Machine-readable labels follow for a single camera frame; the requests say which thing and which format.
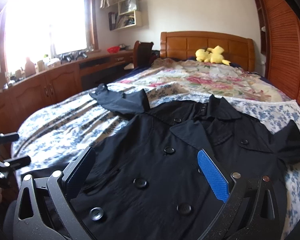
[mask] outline bed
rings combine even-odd
[[[230,67],[186,60],[196,49],[220,45],[226,59],[239,63]],[[252,115],[272,132],[293,119],[300,129],[300,107],[280,90],[260,80],[254,70],[250,39],[207,32],[161,34],[161,57],[150,68],[112,83],[114,91],[127,93],[145,89],[150,106],[172,100],[206,102],[211,93],[224,96],[237,110]],[[95,146],[114,135],[128,121],[102,108],[88,90],[32,114],[20,127],[20,140],[12,145],[12,156],[29,155],[30,166],[16,172],[18,184],[28,173],[49,176],[75,160],[87,146]],[[287,167],[287,216],[284,238],[300,218],[300,163]]]

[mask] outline blue floral bedsheet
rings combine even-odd
[[[150,106],[173,100],[207,102],[210,94],[189,92],[177,82],[155,88],[114,83],[108,86],[114,91],[127,93],[145,89]],[[107,136],[114,135],[128,121],[102,108],[82,92],[59,104],[48,106],[32,114],[20,127],[19,141],[12,145],[12,156],[29,155],[31,164],[16,171],[18,184],[21,176],[32,170],[40,170],[75,160],[87,146],[94,146]],[[296,101],[268,103],[227,98],[238,111],[258,118],[272,133],[279,131],[293,119],[300,129],[300,107]],[[287,167],[287,215],[282,239],[300,219],[300,163]]]

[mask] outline cabinet handle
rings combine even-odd
[[[50,91],[51,91],[51,94],[53,95],[53,89],[52,89],[52,85],[51,85],[51,83],[49,84],[49,86],[50,86]]]
[[[49,97],[47,87],[44,87],[44,91],[46,92],[47,97]]]

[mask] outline bedspread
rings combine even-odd
[[[157,85],[155,88],[110,84],[110,90],[135,92],[145,89],[150,107],[172,100],[207,102],[209,94],[192,91],[177,82]],[[29,155],[31,164],[16,171],[18,184],[21,176],[35,170],[50,168],[75,160],[87,146],[95,146],[103,138],[115,134],[128,121],[102,108],[89,96],[88,90],[59,104],[48,106],[31,115],[20,127],[19,141],[13,143],[13,157]],[[293,119],[300,129],[300,107],[296,101],[269,103],[227,98],[238,111],[258,118],[272,132],[280,130]],[[300,163],[287,167],[287,215],[284,238],[300,218]]]
[[[263,102],[290,100],[282,91],[260,80],[259,75],[249,74],[242,68],[193,60],[176,62],[170,58],[158,58],[148,70],[119,82],[150,87],[178,82],[188,92]]]

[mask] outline wooden wardrobe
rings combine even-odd
[[[265,76],[300,104],[300,21],[285,0],[259,1],[266,27]]]

